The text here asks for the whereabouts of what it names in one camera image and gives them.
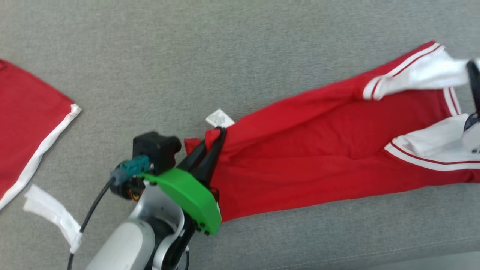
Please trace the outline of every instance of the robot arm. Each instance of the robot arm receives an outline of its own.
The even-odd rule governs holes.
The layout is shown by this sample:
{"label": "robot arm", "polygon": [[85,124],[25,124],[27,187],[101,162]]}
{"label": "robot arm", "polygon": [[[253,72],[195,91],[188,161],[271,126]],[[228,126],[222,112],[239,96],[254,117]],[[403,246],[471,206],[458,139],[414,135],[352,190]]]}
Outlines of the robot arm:
{"label": "robot arm", "polygon": [[210,181],[226,134],[220,129],[209,151],[201,143],[176,168],[174,154],[181,148],[177,138],[154,132],[136,137],[132,160],[143,161],[126,161],[117,170],[148,169],[110,189],[138,204],[87,269],[176,270],[181,257],[188,256],[195,231],[216,234],[221,224],[219,198]]}

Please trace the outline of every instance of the red shirt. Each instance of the red shirt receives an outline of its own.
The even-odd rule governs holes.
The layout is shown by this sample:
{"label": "red shirt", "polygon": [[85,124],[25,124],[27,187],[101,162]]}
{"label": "red shirt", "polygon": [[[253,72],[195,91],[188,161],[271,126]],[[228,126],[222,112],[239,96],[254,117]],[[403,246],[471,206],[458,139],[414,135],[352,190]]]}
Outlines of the red shirt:
{"label": "red shirt", "polygon": [[0,60],[0,209],[26,186],[80,111],[64,94]]}
{"label": "red shirt", "polygon": [[[451,87],[389,96],[380,87],[382,79],[435,55],[446,52],[429,42],[374,70],[276,102],[229,127],[211,182],[220,192],[223,221],[472,181],[471,169],[425,168],[389,151],[392,139],[460,113]],[[207,131],[207,145],[217,136],[218,130]],[[185,144],[191,148],[194,142]],[[416,159],[414,152],[408,154]]]}

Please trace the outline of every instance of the green gripper part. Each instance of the green gripper part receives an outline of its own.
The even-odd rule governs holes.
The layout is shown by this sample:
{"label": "green gripper part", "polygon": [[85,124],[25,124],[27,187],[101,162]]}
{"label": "green gripper part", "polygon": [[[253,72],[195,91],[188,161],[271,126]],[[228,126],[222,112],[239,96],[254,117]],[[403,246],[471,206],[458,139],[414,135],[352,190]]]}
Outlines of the green gripper part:
{"label": "green gripper part", "polygon": [[139,176],[151,183],[156,183],[168,197],[198,223],[202,231],[210,234],[217,233],[222,223],[222,216],[215,198],[191,174],[173,168],[158,176],[148,173]]}

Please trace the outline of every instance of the white trim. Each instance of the white trim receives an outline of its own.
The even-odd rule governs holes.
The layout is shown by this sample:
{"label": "white trim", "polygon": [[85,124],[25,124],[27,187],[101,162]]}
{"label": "white trim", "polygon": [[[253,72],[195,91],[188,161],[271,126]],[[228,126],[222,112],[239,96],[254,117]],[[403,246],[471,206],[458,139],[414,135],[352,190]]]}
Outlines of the white trim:
{"label": "white trim", "polygon": [[385,146],[385,150],[403,161],[406,161],[408,163],[415,164],[430,170],[448,172],[448,171],[457,171],[457,170],[466,170],[466,169],[475,169],[475,170],[480,169],[480,163],[438,164],[438,163],[433,163],[425,160],[419,160],[398,150],[391,143]]}
{"label": "white trim", "polygon": [[55,224],[71,246],[70,253],[75,253],[80,246],[82,233],[80,224],[72,214],[52,195],[36,185],[25,193],[24,211],[45,218]]}
{"label": "white trim", "polygon": [[23,169],[22,173],[18,177],[17,182],[3,195],[0,199],[0,209],[7,205],[20,191],[28,184],[32,176],[34,175],[43,154],[53,145],[55,140],[59,137],[63,130],[72,122],[72,120],[82,111],[77,104],[71,105],[72,110],[65,116],[60,124],[53,129],[53,131],[47,135],[47,137],[40,143],[37,150],[28,161],[27,165]]}
{"label": "white trim", "polygon": [[427,53],[430,53],[434,50],[438,49],[438,51],[443,51],[445,49],[444,46],[438,44],[438,43],[434,43],[432,44],[430,47],[426,48],[426,49],[423,49],[413,55],[411,55],[410,57],[408,57],[405,61],[403,61],[400,65],[398,65],[396,68],[392,69],[389,73],[387,74],[384,74],[384,75],[381,75],[381,76],[378,76],[378,77],[375,77],[373,78],[371,81],[369,81],[367,83],[367,85],[365,86],[365,88],[363,89],[363,99],[365,100],[371,100],[372,99],[372,92],[373,92],[373,88],[375,87],[375,84],[382,78],[384,77],[391,77],[393,75],[395,75],[396,73],[398,73],[399,71],[401,71],[403,68],[405,68],[406,66],[410,65],[413,61],[415,61],[418,57],[424,55],[424,54],[427,54]]}
{"label": "white trim", "polygon": [[373,93],[373,100],[381,100],[385,96],[385,93],[380,91],[380,89],[382,89],[382,84],[384,83],[385,78],[387,77],[382,76],[378,81],[376,91]]}
{"label": "white trim", "polygon": [[448,110],[450,111],[450,114],[452,116],[458,115],[455,106],[454,106],[454,101],[452,100],[452,97],[450,96],[450,88],[444,88],[444,98],[445,102],[447,103]]}
{"label": "white trim", "polygon": [[452,91],[452,97],[453,97],[453,103],[454,105],[456,106],[457,110],[458,110],[458,114],[462,114],[462,108],[460,107],[460,103],[458,102],[458,98],[456,97],[456,92],[455,92],[455,88],[453,87],[450,87],[451,91]]}

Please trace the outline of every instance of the clothing tag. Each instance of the clothing tag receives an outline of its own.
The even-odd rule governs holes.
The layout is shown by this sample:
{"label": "clothing tag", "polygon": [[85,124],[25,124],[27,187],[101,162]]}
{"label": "clothing tag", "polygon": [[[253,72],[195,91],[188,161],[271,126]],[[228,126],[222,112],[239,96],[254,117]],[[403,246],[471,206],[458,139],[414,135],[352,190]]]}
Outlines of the clothing tag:
{"label": "clothing tag", "polygon": [[235,122],[222,109],[214,111],[205,119],[213,127],[229,127]]}
{"label": "clothing tag", "polygon": [[80,225],[57,199],[36,185],[32,185],[25,197],[25,212],[39,215],[59,227],[70,246],[79,245]]}

